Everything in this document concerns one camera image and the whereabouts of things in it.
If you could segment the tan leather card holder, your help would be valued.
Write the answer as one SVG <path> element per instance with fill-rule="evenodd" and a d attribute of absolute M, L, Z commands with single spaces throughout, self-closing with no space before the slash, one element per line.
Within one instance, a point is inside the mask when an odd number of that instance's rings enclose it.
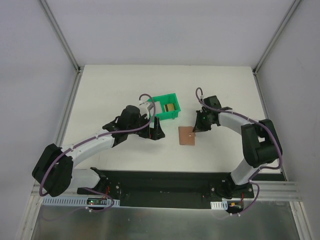
<path fill-rule="evenodd" d="M 196 134 L 193 132 L 192 126 L 179 126 L 178 136 L 179 144 L 182 146 L 194 146 L 196 144 Z"/>

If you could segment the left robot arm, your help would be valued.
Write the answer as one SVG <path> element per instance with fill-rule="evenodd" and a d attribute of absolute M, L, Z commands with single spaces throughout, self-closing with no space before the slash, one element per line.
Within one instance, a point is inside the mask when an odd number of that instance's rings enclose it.
<path fill-rule="evenodd" d="M 40 184 L 40 196 L 57 197 L 68 189 L 77 189 L 79 194 L 108 193 L 108 180 L 101 170 L 77 166 L 97 153 L 118 146 L 129 135 L 154 141 L 164 138 L 155 108 L 151 102 L 138 107 L 128 105 L 121 115 L 87 139 L 63 147 L 48 145 L 32 171 L 33 178 Z"/>

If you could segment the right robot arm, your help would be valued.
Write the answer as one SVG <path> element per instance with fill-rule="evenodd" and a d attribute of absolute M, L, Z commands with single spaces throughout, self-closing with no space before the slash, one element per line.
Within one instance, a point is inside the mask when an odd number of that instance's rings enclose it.
<path fill-rule="evenodd" d="M 196 97 L 202 105 L 198 110 L 193 132 L 206 132 L 212 125 L 226 127 L 241 136 L 243 160 L 228 174 L 225 192 L 237 197 L 243 185 L 263 169 L 279 170 L 282 167 L 283 151 L 273 122 L 270 119 L 253 120 L 235 112 L 230 107 L 221 107 L 217 96 Z"/>

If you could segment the gold credit card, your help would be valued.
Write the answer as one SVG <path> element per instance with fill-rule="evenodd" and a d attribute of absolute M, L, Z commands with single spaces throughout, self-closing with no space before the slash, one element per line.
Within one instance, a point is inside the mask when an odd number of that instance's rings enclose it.
<path fill-rule="evenodd" d="M 173 112 L 176 110 L 175 105 L 173 103 L 167 103 L 163 106 L 165 112 Z"/>

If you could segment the green plastic bin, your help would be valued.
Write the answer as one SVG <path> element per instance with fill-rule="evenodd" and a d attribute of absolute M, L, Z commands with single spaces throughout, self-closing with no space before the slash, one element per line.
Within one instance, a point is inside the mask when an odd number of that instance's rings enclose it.
<path fill-rule="evenodd" d="M 175 119 L 181 111 L 178 98 L 175 93 L 153 97 L 155 103 L 155 116 L 162 120 Z"/>

